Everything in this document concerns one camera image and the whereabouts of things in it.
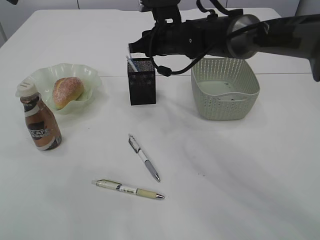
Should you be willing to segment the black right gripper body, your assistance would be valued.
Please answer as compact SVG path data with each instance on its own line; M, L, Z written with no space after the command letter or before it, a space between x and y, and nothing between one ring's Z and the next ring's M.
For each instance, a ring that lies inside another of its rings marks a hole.
M154 31L143 31L140 39L128 44L128 49L131 54L141 53L147 57L155 57L157 55L157 45Z

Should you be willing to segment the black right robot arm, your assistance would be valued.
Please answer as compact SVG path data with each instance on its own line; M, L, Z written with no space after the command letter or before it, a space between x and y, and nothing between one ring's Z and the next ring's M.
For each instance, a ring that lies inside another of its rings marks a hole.
M128 45L130 53L182 55L194 66L204 56L246 60L256 53L307 59L313 79L320 80L320 17L317 14L261 21L243 9L228 10L217 0L198 9L205 18L182 21L177 0L142 0L141 11L151 12L154 27Z

